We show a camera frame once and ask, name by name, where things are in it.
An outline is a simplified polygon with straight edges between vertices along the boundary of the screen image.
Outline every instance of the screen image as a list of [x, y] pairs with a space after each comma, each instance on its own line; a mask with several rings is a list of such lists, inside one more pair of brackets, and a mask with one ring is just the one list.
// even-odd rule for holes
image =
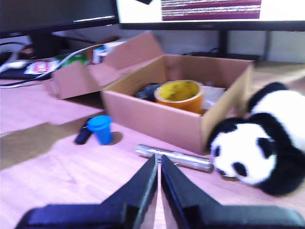
[[117, 0], [120, 23], [305, 21], [303, 0]]

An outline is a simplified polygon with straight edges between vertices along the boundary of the cardboard box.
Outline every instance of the cardboard box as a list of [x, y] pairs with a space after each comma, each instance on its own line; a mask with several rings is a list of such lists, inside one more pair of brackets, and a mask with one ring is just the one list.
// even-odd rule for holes
[[[44, 84], [59, 99], [102, 91], [114, 122], [202, 154], [214, 125], [233, 107], [243, 113], [252, 71], [250, 61], [164, 55], [155, 37], [145, 32], [116, 46], [103, 63], [84, 66], [74, 62], [54, 72]], [[133, 97], [149, 83], [179, 79], [213, 83], [227, 90], [204, 115]]]
[[104, 58], [103, 63], [85, 66], [80, 62], [73, 62], [53, 72], [52, 78], [43, 84], [45, 90], [58, 99], [98, 92], [162, 54], [155, 38], [150, 33], [143, 33], [116, 46]]
[[[162, 55], [104, 88], [102, 98], [115, 123], [203, 154], [210, 131], [231, 108], [245, 113], [252, 71], [249, 61]], [[212, 83], [227, 90], [203, 115], [133, 97], [149, 83], [180, 79]]]

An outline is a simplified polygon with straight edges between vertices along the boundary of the white cable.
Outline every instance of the white cable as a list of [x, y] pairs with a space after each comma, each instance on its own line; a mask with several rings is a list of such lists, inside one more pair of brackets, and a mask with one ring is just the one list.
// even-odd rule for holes
[[80, 52], [83, 52], [83, 51], [85, 51], [85, 50], [87, 50], [87, 49], [94, 48], [94, 47], [97, 47], [97, 46], [101, 46], [101, 44], [95, 44], [95, 45], [86, 47], [86, 48], [84, 48], [84, 49], [80, 49], [80, 50], [78, 50], [78, 51], [72, 52], [71, 54], [69, 54], [68, 56], [66, 56], [62, 61], [60, 61], [60, 62], [55, 66], [54, 69], [52, 69], [52, 70], [50, 70], [50, 71], [48, 71], [48, 72], [46, 72], [46, 73], [43, 73], [43, 74], [41, 74], [41, 75], [39, 75], [39, 76], [36, 76], [35, 78], [31, 79], [31, 81], [29, 81], [29, 82], [20, 83], [20, 84], [12, 85], [12, 86], [1, 86], [0, 88], [5, 89], [5, 88], [23, 87], [23, 86], [25, 86], [25, 85], [31, 83], [32, 81], [37, 80], [37, 79], [40, 79], [40, 78], [44, 77], [46, 74], [49, 74], [49, 73], [51, 73], [51, 72], [57, 70], [60, 66], [62, 66], [62, 65], [63, 65], [68, 59], [70, 59], [72, 56], [74, 56], [74, 55], [76, 55], [76, 54], [78, 54], [78, 53], [80, 53]]

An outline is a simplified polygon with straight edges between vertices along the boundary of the silver metal rod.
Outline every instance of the silver metal rod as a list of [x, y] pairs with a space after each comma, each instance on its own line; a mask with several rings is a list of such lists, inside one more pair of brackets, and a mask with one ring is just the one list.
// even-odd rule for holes
[[182, 154], [179, 152], [174, 152], [165, 149], [159, 149], [146, 145], [137, 145], [136, 152], [143, 157], [150, 158], [152, 155], [156, 154], [158, 160], [161, 160], [162, 155], [168, 156], [168, 158], [175, 164], [180, 166], [193, 168], [197, 170], [201, 170], [204, 172], [210, 172], [212, 170], [212, 164], [210, 159], [198, 157], [198, 156], [190, 156], [186, 154]]

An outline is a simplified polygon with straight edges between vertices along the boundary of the small blue container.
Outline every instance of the small blue container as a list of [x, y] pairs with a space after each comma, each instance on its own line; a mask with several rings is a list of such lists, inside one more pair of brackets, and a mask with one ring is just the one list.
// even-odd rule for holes
[[95, 137], [101, 145], [107, 145], [112, 141], [111, 122], [111, 117], [107, 115], [94, 117], [88, 122], [88, 129], [95, 133]]

